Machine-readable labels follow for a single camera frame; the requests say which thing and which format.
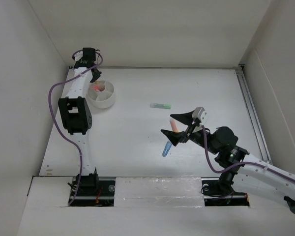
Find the orange highlighter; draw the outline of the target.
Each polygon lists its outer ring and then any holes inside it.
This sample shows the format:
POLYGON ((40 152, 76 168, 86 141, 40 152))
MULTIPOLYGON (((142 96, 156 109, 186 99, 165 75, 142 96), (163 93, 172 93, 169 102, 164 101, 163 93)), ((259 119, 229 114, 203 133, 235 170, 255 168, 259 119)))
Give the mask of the orange highlighter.
POLYGON ((171 128, 172 128, 172 131, 175 132, 175 133, 178 133, 179 130, 177 128, 177 125, 176 125, 176 122, 174 119, 170 119, 170 125, 171 125, 171 128))

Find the blue capped marker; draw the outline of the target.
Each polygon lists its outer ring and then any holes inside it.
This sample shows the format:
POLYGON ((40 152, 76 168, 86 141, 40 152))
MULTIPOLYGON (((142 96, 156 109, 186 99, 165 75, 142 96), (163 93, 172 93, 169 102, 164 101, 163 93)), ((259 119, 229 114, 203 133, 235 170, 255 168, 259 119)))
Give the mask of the blue capped marker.
POLYGON ((172 147, 172 143, 170 141, 167 141, 167 143, 166 143, 166 145, 165 145, 165 147, 163 149, 163 152, 162 152, 163 157, 166 157, 168 155, 171 147, 172 147))

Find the green highlighter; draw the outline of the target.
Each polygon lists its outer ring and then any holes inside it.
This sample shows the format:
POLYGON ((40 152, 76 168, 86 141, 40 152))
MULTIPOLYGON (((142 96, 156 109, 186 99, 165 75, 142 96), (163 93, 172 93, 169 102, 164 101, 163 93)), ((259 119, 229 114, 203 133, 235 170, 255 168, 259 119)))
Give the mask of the green highlighter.
POLYGON ((160 103, 151 103, 150 104, 151 108, 156 108, 156 109, 171 109, 170 104, 160 104, 160 103))

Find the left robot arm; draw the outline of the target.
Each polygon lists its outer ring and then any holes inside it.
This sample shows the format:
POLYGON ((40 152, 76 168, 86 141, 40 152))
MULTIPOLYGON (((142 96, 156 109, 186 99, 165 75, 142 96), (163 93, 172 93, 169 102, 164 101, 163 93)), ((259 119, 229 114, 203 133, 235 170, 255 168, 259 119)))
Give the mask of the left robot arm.
POLYGON ((83 48, 74 53, 74 78, 67 95, 58 101, 62 125, 69 134, 69 140, 78 149, 79 173, 71 188, 79 196, 94 196, 100 192, 99 177, 89 144, 92 114, 86 101, 89 83, 101 74, 96 68, 98 56, 100 53, 94 48, 83 48))

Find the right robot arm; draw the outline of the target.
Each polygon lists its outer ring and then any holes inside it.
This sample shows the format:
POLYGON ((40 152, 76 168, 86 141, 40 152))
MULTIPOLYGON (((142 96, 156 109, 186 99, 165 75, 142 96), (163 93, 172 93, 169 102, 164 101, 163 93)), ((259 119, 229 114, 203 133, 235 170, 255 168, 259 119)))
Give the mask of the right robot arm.
POLYGON ((205 151, 210 169, 219 175, 214 184, 203 184, 201 191, 213 200, 235 193, 251 193, 287 207, 295 215, 295 175, 265 162, 237 146, 238 137, 227 126, 211 132, 205 127, 203 107, 170 117, 187 126, 182 132, 162 129, 173 146, 192 141, 205 151))

